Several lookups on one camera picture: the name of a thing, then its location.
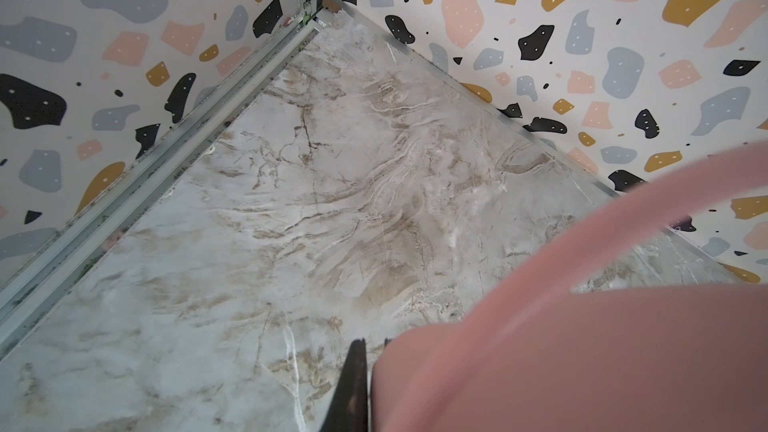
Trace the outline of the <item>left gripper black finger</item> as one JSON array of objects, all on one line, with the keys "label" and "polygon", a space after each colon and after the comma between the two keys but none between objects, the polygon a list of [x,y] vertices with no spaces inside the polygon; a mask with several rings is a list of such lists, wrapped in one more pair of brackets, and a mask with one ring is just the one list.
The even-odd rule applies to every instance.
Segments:
[{"label": "left gripper black finger", "polygon": [[368,431],[368,367],[364,339],[356,339],[350,344],[320,431]]}]

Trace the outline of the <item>pink headphones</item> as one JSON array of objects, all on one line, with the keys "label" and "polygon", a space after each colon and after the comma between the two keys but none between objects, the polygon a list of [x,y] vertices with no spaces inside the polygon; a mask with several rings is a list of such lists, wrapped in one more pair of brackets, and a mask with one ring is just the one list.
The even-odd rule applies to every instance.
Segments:
[{"label": "pink headphones", "polygon": [[663,227],[766,183],[757,142],[613,200],[460,322],[393,340],[373,370],[373,428],[765,430],[765,287],[576,287]]}]

